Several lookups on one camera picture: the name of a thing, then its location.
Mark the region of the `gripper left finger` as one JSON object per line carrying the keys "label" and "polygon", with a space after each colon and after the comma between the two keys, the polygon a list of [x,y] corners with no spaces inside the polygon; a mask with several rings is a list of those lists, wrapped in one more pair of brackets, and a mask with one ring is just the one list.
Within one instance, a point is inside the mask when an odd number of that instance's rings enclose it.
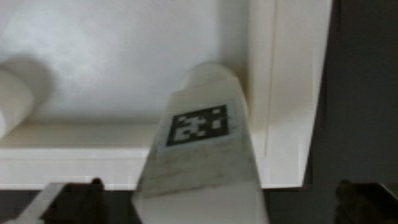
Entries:
{"label": "gripper left finger", "polygon": [[11,224],[109,224],[104,192],[100,178],[50,183]]}

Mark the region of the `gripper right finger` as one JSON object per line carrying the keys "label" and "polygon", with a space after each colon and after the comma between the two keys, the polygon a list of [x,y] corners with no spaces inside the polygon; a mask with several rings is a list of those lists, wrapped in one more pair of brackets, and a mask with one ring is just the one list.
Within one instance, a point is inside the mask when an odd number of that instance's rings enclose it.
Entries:
{"label": "gripper right finger", "polygon": [[398,198],[381,183],[340,182],[335,224],[398,224]]}

